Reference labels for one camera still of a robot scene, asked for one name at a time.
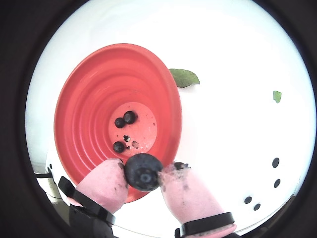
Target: black berry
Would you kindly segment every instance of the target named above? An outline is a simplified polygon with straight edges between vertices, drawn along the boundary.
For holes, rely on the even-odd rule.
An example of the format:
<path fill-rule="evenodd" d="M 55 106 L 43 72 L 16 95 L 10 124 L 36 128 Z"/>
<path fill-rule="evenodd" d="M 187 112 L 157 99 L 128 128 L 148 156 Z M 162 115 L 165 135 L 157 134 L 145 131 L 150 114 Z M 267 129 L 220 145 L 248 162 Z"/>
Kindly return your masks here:
<path fill-rule="evenodd" d="M 158 171 L 162 169 L 163 165 L 157 158 L 140 153 L 127 160 L 124 174 L 130 186 L 142 192 L 150 192 L 159 186 Z"/>
<path fill-rule="evenodd" d="M 118 128 L 123 128 L 125 126 L 125 121 L 123 118 L 117 118 L 115 121 L 114 121 L 114 124 L 116 127 Z"/>
<path fill-rule="evenodd" d="M 133 111 L 127 111 L 123 115 L 123 119 L 128 125 L 133 124 L 136 119 L 135 113 Z"/>
<path fill-rule="evenodd" d="M 124 151 L 124 144 L 120 141 L 117 141 L 113 144 L 113 150 L 116 152 L 116 153 L 122 153 Z"/>

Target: black cable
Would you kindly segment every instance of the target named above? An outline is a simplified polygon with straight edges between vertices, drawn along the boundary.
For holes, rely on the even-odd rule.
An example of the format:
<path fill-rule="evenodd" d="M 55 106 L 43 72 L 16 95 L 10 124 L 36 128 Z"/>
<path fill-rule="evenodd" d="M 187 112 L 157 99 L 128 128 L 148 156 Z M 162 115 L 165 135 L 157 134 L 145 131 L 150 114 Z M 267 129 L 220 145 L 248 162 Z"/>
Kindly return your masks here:
<path fill-rule="evenodd" d="M 47 174 L 35 174 L 35 177 L 37 177 L 38 179 L 50 179 L 53 178 L 53 174 L 51 172 L 48 172 Z"/>
<path fill-rule="evenodd" d="M 52 198 L 56 198 L 56 199 L 60 199 L 60 200 L 63 200 L 62 198 L 60 198 L 60 197 L 54 197 L 54 196 L 52 196 L 52 195 L 50 195 L 49 193 L 47 193 L 47 192 L 45 192 L 48 196 L 50 196 L 50 197 L 52 197 Z"/>

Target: small green leaf fragment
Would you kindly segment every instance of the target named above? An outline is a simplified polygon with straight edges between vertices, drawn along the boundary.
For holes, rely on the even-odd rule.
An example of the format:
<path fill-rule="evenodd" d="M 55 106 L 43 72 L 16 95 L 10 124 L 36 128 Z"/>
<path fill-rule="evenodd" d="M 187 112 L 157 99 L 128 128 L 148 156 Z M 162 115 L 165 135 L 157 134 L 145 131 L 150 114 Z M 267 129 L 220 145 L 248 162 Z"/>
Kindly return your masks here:
<path fill-rule="evenodd" d="M 273 91 L 273 99 L 276 101 L 276 103 L 279 103 L 281 101 L 282 93 L 278 91 Z"/>

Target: white surface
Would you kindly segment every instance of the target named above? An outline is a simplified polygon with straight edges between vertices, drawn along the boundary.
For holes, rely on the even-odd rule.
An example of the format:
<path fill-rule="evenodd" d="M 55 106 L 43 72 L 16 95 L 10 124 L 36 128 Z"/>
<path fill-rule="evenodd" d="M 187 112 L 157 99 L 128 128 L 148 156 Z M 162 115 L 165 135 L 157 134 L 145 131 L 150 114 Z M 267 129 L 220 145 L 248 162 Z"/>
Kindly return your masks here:
<path fill-rule="evenodd" d="M 265 217 L 263 220 L 260 220 L 257 223 L 255 223 L 249 227 L 246 227 L 242 230 L 236 231 L 235 233 L 242 236 L 242 235 L 254 230 L 258 226 L 262 225 L 264 222 L 268 221 L 272 216 L 274 216 L 287 202 L 288 202 L 288 200 L 286 200 L 278 209 L 276 209 L 274 212 L 272 212 L 272 214 L 270 214 L 269 216 Z"/>
<path fill-rule="evenodd" d="M 312 86 L 291 39 L 249 0 L 92 0 L 81 7 L 50 40 L 32 77 L 26 135 L 34 168 L 45 168 L 67 77 L 84 57 L 114 43 L 143 46 L 168 68 L 199 77 L 201 85 L 179 90 L 183 132 L 176 159 L 199 171 L 233 213 L 240 235 L 298 191 L 315 143 Z M 279 104 L 274 90 L 283 93 Z M 58 164 L 52 149 L 49 160 Z M 273 169 L 275 157 L 280 164 Z M 54 170 L 56 178 L 65 173 Z M 246 205 L 247 196 L 253 200 Z M 159 191 L 124 205 L 116 217 L 124 228 L 157 237 L 172 237 L 178 226 Z"/>

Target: hole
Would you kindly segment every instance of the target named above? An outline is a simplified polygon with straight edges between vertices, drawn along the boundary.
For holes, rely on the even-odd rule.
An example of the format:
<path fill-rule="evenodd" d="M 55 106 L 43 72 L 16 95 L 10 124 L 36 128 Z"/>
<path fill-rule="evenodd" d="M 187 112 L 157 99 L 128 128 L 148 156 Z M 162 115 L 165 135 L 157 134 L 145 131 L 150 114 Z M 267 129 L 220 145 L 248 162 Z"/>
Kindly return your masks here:
<path fill-rule="evenodd" d="M 136 149 L 139 149 L 139 143 L 136 141 L 132 141 L 132 146 Z"/>
<path fill-rule="evenodd" d="M 258 203 L 257 205 L 254 206 L 253 210 L 257 211 L 260 207 L 261 207 L 261 204 Z"/>
<path fill-rule="evenodd" d="M 279 158 L 275 158 L 275 159 L 273 160 L 273 163 L 272 163 L 273 168 L 276 168 L 276 167 L 278 166 L 278 164 L 279 164 Z"/>
<path fill-rule="evenodd" d="M 277 181 L 275 181 L 274 183 L 274 187 L 277 188 L 279 186 L 279 184 L 281 183 L 281 180 L 278 179 Z"/>
<path fill-rule="evenodd" d="M 245 204 L 249 204 L 251 201 L 252 201 L 252 197 L 247 197 L 246 199 L 244 199 Z"/>
<path fill-rule="evenodd" d="M 130 140 L 130 137 L 129 137 L 128 135 L 124 135 L 124 136 L 123 136 L 123 140 L 124 140 L 125 142 L 128 142 L 128 141 Z"/>

